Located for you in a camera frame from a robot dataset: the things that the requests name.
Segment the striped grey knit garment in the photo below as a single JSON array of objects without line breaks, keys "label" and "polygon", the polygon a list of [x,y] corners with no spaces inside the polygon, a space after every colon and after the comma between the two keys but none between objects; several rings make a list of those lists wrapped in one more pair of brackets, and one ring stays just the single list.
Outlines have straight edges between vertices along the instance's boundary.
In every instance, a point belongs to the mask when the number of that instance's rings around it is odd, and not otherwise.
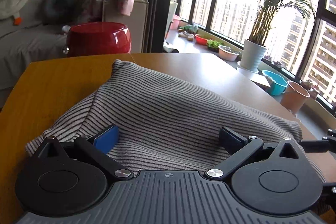
[{"label": "striped grey knit garment", "polygon": [[26,144],[33,154],[49,136],[73,141],[110,125],[120,132],[108,156],[133,172],[205,171],[228,157],[219,131],[228,127],[267,143],[302,139],[297,122],[245,106],[205,88],[116,60],[110,79]]}]

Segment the pink plastic bucket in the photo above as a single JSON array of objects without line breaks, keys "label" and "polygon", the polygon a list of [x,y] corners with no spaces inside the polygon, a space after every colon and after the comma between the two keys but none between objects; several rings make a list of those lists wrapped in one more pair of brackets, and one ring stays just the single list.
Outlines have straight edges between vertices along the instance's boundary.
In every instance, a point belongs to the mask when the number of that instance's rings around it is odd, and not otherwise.
[{"label": "pink plastic bucket", "polygon": [[306,100],[310,98],[310,94],[304,87],[294,81],[289,80],[287,84],[280,104],[293,115],[296,115]]}]

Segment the teal plastic basin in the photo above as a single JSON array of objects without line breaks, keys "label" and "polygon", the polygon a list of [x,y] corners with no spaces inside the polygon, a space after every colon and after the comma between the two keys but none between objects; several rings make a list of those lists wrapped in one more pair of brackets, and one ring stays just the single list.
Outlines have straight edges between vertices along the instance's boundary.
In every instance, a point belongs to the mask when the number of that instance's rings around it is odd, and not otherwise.
[{"label": "teal plastic basin", "polygon": [[280,96],[286,90],[288,83],[282,76],[268,70],[262,70],[262,74],[270,85],[266,91],[271,96]]}]

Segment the white ribbed plant pot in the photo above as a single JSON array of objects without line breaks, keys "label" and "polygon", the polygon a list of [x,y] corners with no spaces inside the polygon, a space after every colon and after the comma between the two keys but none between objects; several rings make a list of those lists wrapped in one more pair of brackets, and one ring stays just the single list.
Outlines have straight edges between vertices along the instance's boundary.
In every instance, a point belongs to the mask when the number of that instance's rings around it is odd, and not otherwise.
[{"label": "white ribbed plant pot", "polygon": [[256,72],[258,71],[258,66],[266,52],[266,47],[260,46],[256,43],[245,39],[244,41],[244,51],[241,57],[240,66],[246,70]]}]

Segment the grey sofa bed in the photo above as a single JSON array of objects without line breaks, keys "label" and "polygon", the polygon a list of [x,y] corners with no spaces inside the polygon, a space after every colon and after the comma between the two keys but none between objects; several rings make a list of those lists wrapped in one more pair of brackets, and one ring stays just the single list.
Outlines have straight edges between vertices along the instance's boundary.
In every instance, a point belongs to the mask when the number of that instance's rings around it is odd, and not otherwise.
[{"label": "grey sofa bed", "polygon": [[29,0],[20,11],[19,26],[13,26],[10,18],[1,21],[1,106],[30,63],[66,56],[64,24],[43,22],[44,2]]}]

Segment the red round stool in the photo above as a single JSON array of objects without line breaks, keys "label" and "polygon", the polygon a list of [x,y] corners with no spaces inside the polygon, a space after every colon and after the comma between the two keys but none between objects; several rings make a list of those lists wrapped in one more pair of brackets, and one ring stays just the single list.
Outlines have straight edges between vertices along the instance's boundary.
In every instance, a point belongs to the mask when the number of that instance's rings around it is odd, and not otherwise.
[{"label": "red round stool", "polygon": [[129,28],[122,23],[91,22],[70,27],[64,52],[67,57],[131,52]]}]

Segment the green leafy vegetables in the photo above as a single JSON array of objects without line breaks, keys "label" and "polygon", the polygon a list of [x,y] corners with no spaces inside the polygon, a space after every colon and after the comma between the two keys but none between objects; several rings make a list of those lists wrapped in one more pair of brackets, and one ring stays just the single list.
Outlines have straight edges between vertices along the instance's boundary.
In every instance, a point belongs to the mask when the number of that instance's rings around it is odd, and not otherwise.
[{"label": "green leafy vegetables", "polygon": [[218,52],[219,51],[219,47],[223,46],[223,45],[224,45],[223,42],[220,42],[220,41],[217,41],[217,40],[213,40],[213,39],[207,40],[207,48],[210,51],[213,51],[213,52]]}]

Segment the red basin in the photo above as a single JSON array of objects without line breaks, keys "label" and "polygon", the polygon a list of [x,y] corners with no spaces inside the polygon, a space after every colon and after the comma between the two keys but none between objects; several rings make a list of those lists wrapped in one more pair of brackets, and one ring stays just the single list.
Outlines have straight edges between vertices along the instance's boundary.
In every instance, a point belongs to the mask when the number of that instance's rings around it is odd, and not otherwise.
[{"label": "red basin", "polygon": [[202,45],[202,46],[206,46],[207,43],[208,43],[208,39],[204,38],[200,34],[195,35],[195,41],[196,41],[197,44]]}]

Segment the dark grey round cushion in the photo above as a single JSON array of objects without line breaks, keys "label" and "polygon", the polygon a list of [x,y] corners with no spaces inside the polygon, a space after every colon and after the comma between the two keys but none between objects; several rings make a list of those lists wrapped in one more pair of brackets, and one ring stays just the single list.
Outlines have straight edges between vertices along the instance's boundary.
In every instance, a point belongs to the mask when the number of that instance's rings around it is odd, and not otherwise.
[{"label": "dark grey round cushion", "polygon": [[45,0],[43,23],[60,24],[68,22],[75,10],[75,0]]}]

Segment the beige cabinet box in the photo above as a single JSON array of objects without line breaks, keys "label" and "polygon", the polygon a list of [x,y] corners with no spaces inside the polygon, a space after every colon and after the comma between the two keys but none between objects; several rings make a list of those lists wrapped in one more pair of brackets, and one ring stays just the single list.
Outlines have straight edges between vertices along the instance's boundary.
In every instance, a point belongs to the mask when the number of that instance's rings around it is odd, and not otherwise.
[{"label": "beige cabinet box", "polygon": [[146,29],[148,2],[134,0],[130,16],[121,15],[117,10],[116,0],[107,0],[102,5],[102,20],[126,25],[131,35],[131,53],[142,53]]}]

